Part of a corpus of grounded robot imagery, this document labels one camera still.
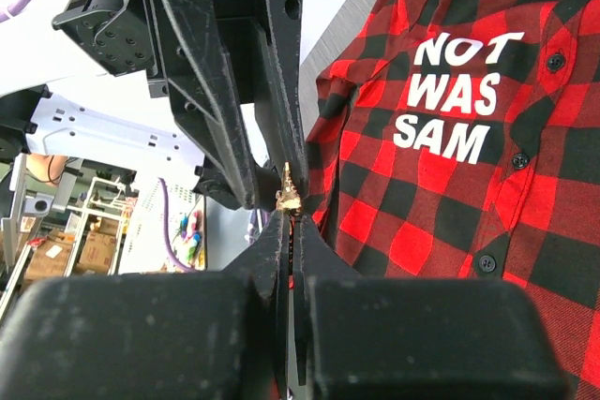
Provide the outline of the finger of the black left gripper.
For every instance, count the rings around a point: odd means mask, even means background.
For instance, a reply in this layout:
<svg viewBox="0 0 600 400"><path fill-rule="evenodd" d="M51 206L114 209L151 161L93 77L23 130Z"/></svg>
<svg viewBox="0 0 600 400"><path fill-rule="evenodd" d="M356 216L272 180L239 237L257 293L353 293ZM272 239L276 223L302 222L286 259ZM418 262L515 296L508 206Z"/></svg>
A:
<svg viewBox="0 0 600 400"><path fill-rule="evenodd" d="M213 0L156 0L160 59L179 128L225 177L243 208L254 206L257 173L230 55Z"/></svg>
<svg viewBox="0 0 600 400"><path fill-rule="evenodd" d="M302 0L265 0L269 105L261 108L261 130L270 156L281 170L290 164L300 196L308 193L308 163L299 101Z"/></svg>

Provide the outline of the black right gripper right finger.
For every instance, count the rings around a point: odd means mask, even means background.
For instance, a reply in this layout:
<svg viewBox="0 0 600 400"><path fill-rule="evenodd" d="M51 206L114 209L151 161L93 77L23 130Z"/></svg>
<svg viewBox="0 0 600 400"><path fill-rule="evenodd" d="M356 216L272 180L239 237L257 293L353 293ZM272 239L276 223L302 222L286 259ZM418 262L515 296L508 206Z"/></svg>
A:
<svg viewBox="0 0 600 400"><path fill-rule="evenodd" d="M298 382L311 399L565 399L532 299L496 279L363 277L294 224Z"/></svg>

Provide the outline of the gold maple leaf brooch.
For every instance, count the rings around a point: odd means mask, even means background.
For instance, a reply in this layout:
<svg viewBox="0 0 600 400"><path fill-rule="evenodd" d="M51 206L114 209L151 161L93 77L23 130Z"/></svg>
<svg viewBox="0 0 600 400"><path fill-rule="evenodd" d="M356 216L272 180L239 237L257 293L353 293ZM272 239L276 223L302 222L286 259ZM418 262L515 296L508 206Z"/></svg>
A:
<svg viewBox="0 0 600 400"><path fill-rule="evenodd" d="M281 189L276 193L276 209L290 216L302 213L302 199L293 183L289 162L283 166Z"/></svg>

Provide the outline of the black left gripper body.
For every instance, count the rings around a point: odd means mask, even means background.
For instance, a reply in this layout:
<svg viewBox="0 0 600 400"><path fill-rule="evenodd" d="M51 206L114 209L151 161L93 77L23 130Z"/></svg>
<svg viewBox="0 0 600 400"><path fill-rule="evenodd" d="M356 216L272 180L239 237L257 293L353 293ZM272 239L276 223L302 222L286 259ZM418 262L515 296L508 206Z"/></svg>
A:
<svg viewBox="0 0 600 400"><path fill-rule="evenodd" d="M270 42L267 0L214 0L221 43L228 51L242 104L272 98L265 46ZM169 96L158 61L151 0L70 0L52 27L114 77L146 73L151 97Z"/></svg>

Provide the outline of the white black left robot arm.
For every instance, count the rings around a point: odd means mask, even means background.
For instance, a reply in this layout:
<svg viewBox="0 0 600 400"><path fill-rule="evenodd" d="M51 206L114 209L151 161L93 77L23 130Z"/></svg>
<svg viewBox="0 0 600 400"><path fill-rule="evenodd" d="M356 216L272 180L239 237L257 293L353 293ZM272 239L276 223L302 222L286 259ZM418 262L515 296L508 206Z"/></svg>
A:
<svg viewBox="0 0 600 400"><path fill-rule="evenodd" d="M230 209L308 192L302 0L1 0L1 155L90 159Z"/></svg>

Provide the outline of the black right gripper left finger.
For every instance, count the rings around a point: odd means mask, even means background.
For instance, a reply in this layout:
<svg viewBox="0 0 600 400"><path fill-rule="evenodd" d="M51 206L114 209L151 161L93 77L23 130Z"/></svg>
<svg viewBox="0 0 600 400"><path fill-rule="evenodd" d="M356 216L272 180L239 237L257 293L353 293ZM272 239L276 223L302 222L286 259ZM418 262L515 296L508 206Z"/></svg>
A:
<svg viewBox="0 0 600 400"><path fill-rule="evenodd" d="M5 399L283 399L287 217L227 268L38 282L1 332Z"/></svg>

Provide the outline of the red black plaid shirt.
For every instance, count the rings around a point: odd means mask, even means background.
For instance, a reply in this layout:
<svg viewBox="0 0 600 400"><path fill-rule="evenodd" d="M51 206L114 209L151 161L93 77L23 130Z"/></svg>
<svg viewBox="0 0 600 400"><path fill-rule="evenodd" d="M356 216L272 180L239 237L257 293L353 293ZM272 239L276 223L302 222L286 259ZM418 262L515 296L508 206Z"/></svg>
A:
<svg viewBox="0 0 600 400"><path fill-rule="evenodd" d="M599 0L376 0L317 80L310 211L359 274L501 278L599 395Z"/></svg>

